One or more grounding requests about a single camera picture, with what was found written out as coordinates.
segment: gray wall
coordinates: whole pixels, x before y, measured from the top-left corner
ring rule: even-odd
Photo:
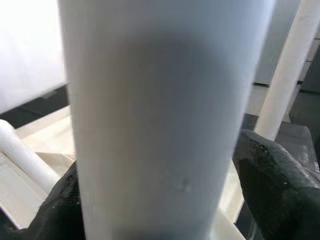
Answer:
[[[256,70],[256,83],[268,85],[271,83],[282,47],[286,42],[299,4],[300,0],[277,0],[261,59]]]
[[[320,160],[320,48],[305,76],[289,116],[292,123],[309,128],[317,158]]]

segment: black fabric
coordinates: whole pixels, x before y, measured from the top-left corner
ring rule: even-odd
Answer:
[[[320,177],[282,146],[242,130],[233,155],[244,199],[265,240],[320,239]]]
[[[0,239],[2,239],[1,236],[7,235],[10,230],[16,229],[16,226],[0,207]]]

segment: white rod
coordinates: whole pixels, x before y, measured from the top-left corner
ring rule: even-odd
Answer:
[[[86,239],[206,239],[272,0],[61,0]]]
[[[49,165],[24,145],[17,137],[15,129],[4,120],[0,120],[0,151],[7,155],[47,194],[60,179]]]
[[[319,22],[320,0],[301,0],[255,127],[269,140],[277,136]]]

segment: gray surface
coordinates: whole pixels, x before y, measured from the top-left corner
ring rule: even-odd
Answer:
[[[242,128],[253,130],[257,119],[245,114]],[[282,122],[275,142],[283,146],[302,166],[319,170],[312,136],[307,126]]]
[[[314,56],[301,89],[320,94],[320,48]]]
[[[300,0],[276,1],[261,59],[256,70],[256,83],[268,85],[271,83],[299,4]]]
[[[320,159],[320,95],[314,93],[300,92],[290,111],[292,123],[305,125],[309,128],[312,140]]]

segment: white plastic tube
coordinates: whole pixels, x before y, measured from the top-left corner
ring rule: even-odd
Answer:
[[[17,137],[15,129],[0,120],[0,151],[22,169],[44,192],[50,193],[59,175]]]
[[[272,7],[60,1],[88,240],[206,239]]]
[[[255,127],[269,140],[277,136],[319,23],[320,1],[301,0]]]

